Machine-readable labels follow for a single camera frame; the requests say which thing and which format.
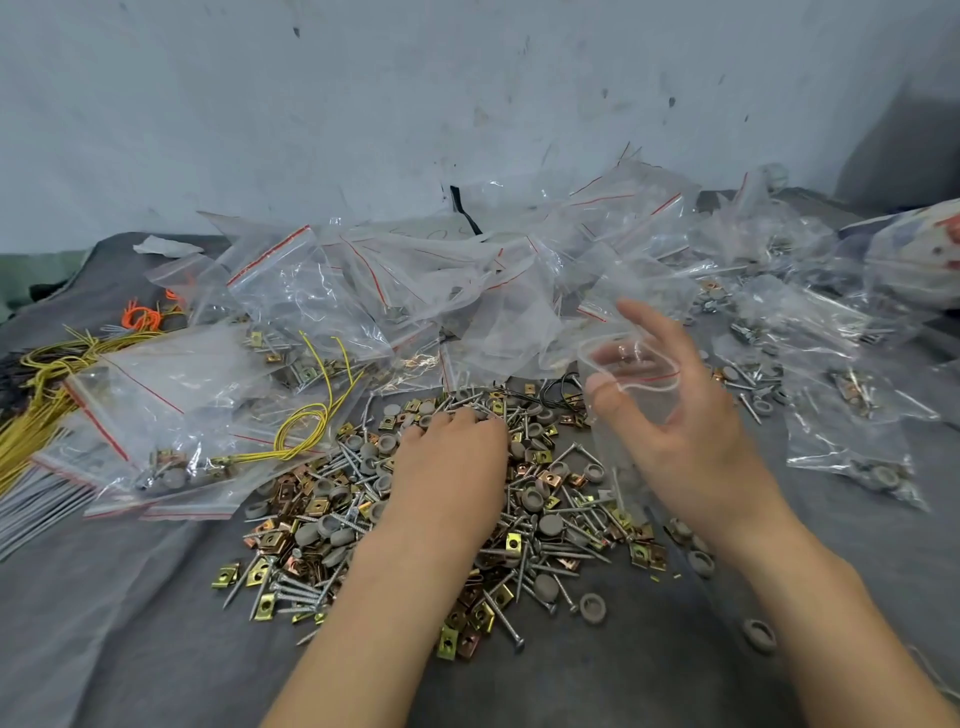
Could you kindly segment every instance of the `wire bundle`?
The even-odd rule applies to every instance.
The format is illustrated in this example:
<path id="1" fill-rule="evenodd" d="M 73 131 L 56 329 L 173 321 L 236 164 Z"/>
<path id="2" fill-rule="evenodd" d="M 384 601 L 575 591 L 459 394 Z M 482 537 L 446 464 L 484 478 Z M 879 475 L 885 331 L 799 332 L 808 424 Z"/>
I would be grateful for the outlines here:
<path id="1" fill-rule="evenodd" d="M 326 371 L 324 361 L 320 358 L 320 355 L 317 354 L 317 350 L 314 349 L 313 344 L 310 343 L 310 339 L 307 338 L 306 334 L 301 331 L 300 336 L 303 337 L 303 341 L 306 342 L 307 348 L 317 360 L 317 365 L 320 367 L 320 371 L 324 375 L 328 403 L 324 404 L 323 402 L 314 402 L 311 404 L 306 404 L 290 415 L 290 417 L 288 417 L 286 421 L 284 421 L 283 425 L 281 425 L 276 431 L 273 450 L 269 452 L 250 452 L 242 455 L 234 455 L 230 457 L 230 462 L 249 463 L 259 460 L 270 460 L 274 458 L 277 460 L 291 460 L 301 453 L 312 449 L 323 439 L 324 433 L 326 432 L 326 426 L 329 424 L 330 420 L 333 419 L 333 416 L 337 413 L 337 410 L 340 409 L 340 406 L 344 403 L 350 392 L 353 391 L 353 388 L 356 386 L 357 382 L 359 382 L 360 378 L 364 375 L 365 372 L 363 370 L 357 373 L 356 376 L 353 375 L 353 370 L 350 368 L 350 359 L 349 356 L 347 356 L 347 350 L 344 348 L 343 342 L 337 336 L 331 337 L 337 342 L 341 353 L 344 355 L 344 363 L 347 365 L 347 379 L 349 381 L 349 387 L 347 388 L 346 392 L 334 400 L 333 386 L 330 384 L 330 376 Z M 286 446 L 286 441 L 290 434 L 290 430 L 293 429 L 293 427 L 299 422 L 310 418 L 316 418 L 317 421 L 314 425 L 313 431 L 311 431 L 310 434 L 307 435 L 307 437 L 305 437 L 297 445 L 288 448 Z"/>
<path id="2" fill-rule="evenodd" d="M 20 359 L 23 367 L 33 371 L 21 386 L 32 392 L 26 407 L 0 425 L 0 496 L 24 472 L 30 456 L 50 442 L 60 418 L 76 409 L 61 386 L 62 380 L 86 369 L 103 353 L 117 352 L 163 333 L 144 330 L 101 340 L 71 328 L 67 331 L 73 339 L 40 347 Z"/>

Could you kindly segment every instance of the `table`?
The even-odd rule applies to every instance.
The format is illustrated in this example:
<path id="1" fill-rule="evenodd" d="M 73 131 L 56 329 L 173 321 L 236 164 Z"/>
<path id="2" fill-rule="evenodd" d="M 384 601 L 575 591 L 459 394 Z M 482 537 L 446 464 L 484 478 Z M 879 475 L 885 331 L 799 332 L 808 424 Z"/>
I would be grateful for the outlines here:
<path id="1" fill-rule="evenodd" d="M 158 260 L 130 250 L 143 237 L 125 233 L 98 244 L 69 290 L 0 328 L 0 350 L 54 341 L 61 323 L 93 330 L 115 322 L 134 295 L 149 301 L 156 291 L 141 274 Z M 224 244 L 183 240 L 214 253 Z M 703 347 L 722 327 L 720 319 L 702 319 L 692 333 Z M 917 347 L 899 355 L 915 364 L 927 357 Z M 960 434 L 907 424 L 933 509 L 927 514 L 833 475 L 787 469 L 780 416 L 763 427 L 747 420 L 747 427 L 800 518 L 859 570 L 901 638 L 955 684 Z M 248 623 L 252 594 L 221 610 L 223 593 L 209 583 L 224 563 L 247 556 L 241 518 L 73 519 L 0 565 L 0 704 L 8 723 L 256 725 L 309 627 Z M 720 565 L 704 582 L 670 548 L 680 579 L 653 582 L 628 565 L 624 547 L 613 553 L 613 566 L 585 566 L 571 595 L 594 591 L 607 600 L 599 628 L 564 610 L 550 619 L 525 599 L 508 612 L 526 639 L 523 654 L 515 656 L 494 630 L 470 664 L 431 660 L 409 724 L 802 725 L 780 659 L 756 655 L 737 631 L 741 619 L 759 614 L 742 580 Z"/>

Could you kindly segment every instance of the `finger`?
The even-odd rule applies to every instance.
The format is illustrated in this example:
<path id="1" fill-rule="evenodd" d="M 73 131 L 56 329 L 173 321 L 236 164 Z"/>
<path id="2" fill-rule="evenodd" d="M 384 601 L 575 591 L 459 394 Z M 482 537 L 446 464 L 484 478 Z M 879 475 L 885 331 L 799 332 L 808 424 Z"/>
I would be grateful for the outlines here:
<path id="1" fill-rule="evenodd" d="M 612 376 L 603 372 L 590 375 L 585 387 L 592 399 L 593 411 L 635 457 L 642 454 L 644 445 L 652 444 L 662 436 L 660 429 L 643 416 L 630 395 L 620 390 Z"/>
<path id="2" fill-rule="evenodd" d="M 620 299 L 616 302 L 616 307 L 630 321 L 656 336 L 663 344 L 666 353 L 677 360 L 681 369 L 703 366 L 697 345 L 684 331 L 683 324 L 664 316 L 653 306 L 640 301 Z"/>
<path id="3" fill-rule="evenodd" d="M 466 427 L 468 425 L 473 425 L 477 421 L 477 413 L 473 407 L 461 407 L 457 410 L 457 413 L 453 416 L 453 421 L 450 423 L 453 427 Z"/>
<path id="4" fill-rule="evenodd" d="M 407 427 L 400 433 L 400 444 L 415 443 L 423 437 L 423 430 L 420 427 Z"/>
<path id="5" fill-rule="evenodd" d="M 427 432 L 437 432 L 450 424 L 449 412 L 436 412 L 430 421 Z"/>

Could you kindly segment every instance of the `clear plastic bag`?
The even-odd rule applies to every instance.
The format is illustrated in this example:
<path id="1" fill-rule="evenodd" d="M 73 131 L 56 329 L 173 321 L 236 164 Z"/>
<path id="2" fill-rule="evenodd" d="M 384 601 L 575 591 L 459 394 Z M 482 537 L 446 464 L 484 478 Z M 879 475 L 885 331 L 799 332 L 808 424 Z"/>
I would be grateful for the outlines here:
<path id="1" fill-rule="evenodd" d="M 483 244 L 486 236 L 457 243 L 390 233 L 342 239 L 353 289 L 382 328 L 434 319 L 476 301 L 496 253 Z"/>
<path id="2" fill-rule="evenodd" d="M 612 476 L 617 505 L 639 516 L 647 504 L 638 486 L 621 482 L 620 476 L 634 468 L 633 458 L 611 428 L 593 411 L 593 396 L 603 381 L 613 381 L 628 393 L 651 423 L 662 425 L 676 409 L 679 399 L 680 367 L 666 355 L 660 343 L 642 328 L 627 325 L 580 344 L 578 367 L 585 388 L 588 419 L 599 457 Z"/>
<path id="3" fill-rule="evenodd" d="M 381 375 L 375 392 L 386 396 L 399 392 L 418 392 L 443 386 L 440 347 L 444 341 L 440 327 L 431 324 L 401 342 L 389 369 Z"/>
<path id="4" fill-rule="evenodd" d="M 187 313 L 187 324 L 214 324 L 243 312 L 227 290 L 229 275 L 221 264 L 201 253 L 171 260 L 147 272 L 147 280 L 173 291 Z"/>
<path id="5" fill-rule="evenodd" d="M 290 342 L 305 334 L 323 358 L 341 357 L 337 337 L 351 359 L 392 355 L 382 331 L 330 268 L 309 226 L 294 231 L 249 260 L 228 282 L 251 315 Z"/>
<path id="6" fill-rule="evenodd" d="M 873 493 L 927 505 L 900 423 L 859 417 L 836 386 L 787 369 L 787 465 L 845 475 Z"/>
<path id="7" fill-rule="evenodd" d="M 498 260 L 503 270 L 480 299 L 464 332 L 465 357 L 482 370 L 511 376 L 530 362 L 559 333 L 554 302 L 555 268 L 549 252 Z"/>
<path id="8" fill-rule="evenodd" d="M 627 298 L 648 303 L 665 316 L 682 319 L 700 290 L 694 280 L 677 276 L 652 257 L 638 254 L 609 267 L 577 310 L 603 323 L 620 321 L 616 301 Z"/>
<path id="9" fill-rule="evenodd" d="M 471 387 L 493 387 L 509 379 L 473 363 L 462 342 L 447 341 L 440 345 L 441 381 L 445 392 L 456 393 Z"/>
<path id="10" fill-rule="evenodd" d="M 179 412 L 246 396 L 283 366 L 256 353 L 246 325 L 222 322 L 182 328 L 101 355 L 117 378 L 128 378 Z"/>

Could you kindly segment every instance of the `screw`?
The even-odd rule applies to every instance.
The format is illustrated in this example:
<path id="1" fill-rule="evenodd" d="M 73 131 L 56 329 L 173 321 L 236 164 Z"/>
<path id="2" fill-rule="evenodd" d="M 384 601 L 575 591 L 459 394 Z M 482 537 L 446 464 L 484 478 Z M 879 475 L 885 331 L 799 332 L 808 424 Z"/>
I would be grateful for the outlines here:
<path id="1" fill-rule="evenodd" d="M 564 601 L 569 605 L 570 614 L 571 615 L 577 614 L 577 612 L 580 609 L 580 605 L 575 603 L 573 599 L 570 598 L 570 595 L 566 592 L 566 588 L 564 587 L 564 582 L 558 579 L 555 574 L 550 574 L 550 575 L 553 576 L 553 580 L 557 582 L 557 586 L 560 587 L 560 594 L 563 596 Z"/>
<path id="2" fill-rule="evenodd" d="M 595 465 L 599 465 L 601 468 L 603 468 L 603 463 L 601 463 L 599 460 L 597 460 L 597 459 L 592 455 L 592 453 L 588 452 L 588 451 L 587 451 L 587 448 L 585 448 L 585 447 L 584 447 L 583 445 L 581 445 L 580 443 L 574 443 L 574 446 L 576 446 L 577 452 L 579 452 L 581 455 L 583 455 L 584 457 L 586 457 L 587 460 L 589 460 L 590 462 L 594 463 Z"/>
<path id="3" fill-rule="evenodd" d="M 487 604 L 490 605 L 490 608 L 493 609 L 493 613 L 496 614 L 498 617 L 500 617 L 500 621 L 503 622 L 503 626 L 507 628 L 507 631 L 510 633 L 510 636 L 514 638 L 514 651 L 522 652 L 523 638 L 516 633 L 514 626 L 510 624 L 510 622 L 507 620 L 506 617 L 503 616 L 503 612 L 501 612 L 500 608 L 496 606 L 496 600 L 492 596 L 490 596 L 490 592 L 488 592 L 486 589 L 483 592 L 483 597 L 487 601 Z"/>
<path id="4" fill-rule="evenodd" d="M 230 590 L 230 593 L 227 595 L 226 601 L 224 601 L 224 609 L 230 605 L 233 599 L 237 596 L 237 592 L 240 591 L 240 587 L 243 586 L 244 582 L 247 581 L 247 577 L 250 576 L 250 572 L 253 569 L 253 565 L 260 560 L 260 552 L 255 551 L 253 553 L 253 558 L 250 560 L 250 563 L 247 564 L 247 568 L 243 572 L 243 576 L 237 579 L 237 583 L 233 585 L 233 589 Z"/>
<path id="5" fill-rule="evenodd" d="M 740 394 L 740 401 L 743 402 L 743 406 L 747 408 L 747 411 L 750 412 L 751 416 L 756 420 L 758 425 L 763 425 L 763 422 L 760 421 L 760 416 L 757 415 L 756 411 L 750 405 L 750 401 L 747 400 L 747 396 L 743 393 Z"/>

